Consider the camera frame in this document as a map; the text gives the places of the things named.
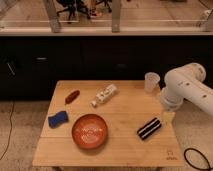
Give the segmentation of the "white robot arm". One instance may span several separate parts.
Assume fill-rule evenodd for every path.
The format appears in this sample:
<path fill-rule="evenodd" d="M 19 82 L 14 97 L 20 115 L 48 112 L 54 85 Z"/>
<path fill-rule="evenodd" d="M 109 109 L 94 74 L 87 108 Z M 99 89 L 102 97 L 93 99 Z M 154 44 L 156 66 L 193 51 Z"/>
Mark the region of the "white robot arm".
<path fill-rule="evenodd" d="M 184 100 L 213 116 L 213 89 L 203 83 L 206 70 L 199 63 L 189 63 L 169 70 L 164 76 L 165 86 L 159 93 L 162 106 L 161 121 L 170 124 Z"/>

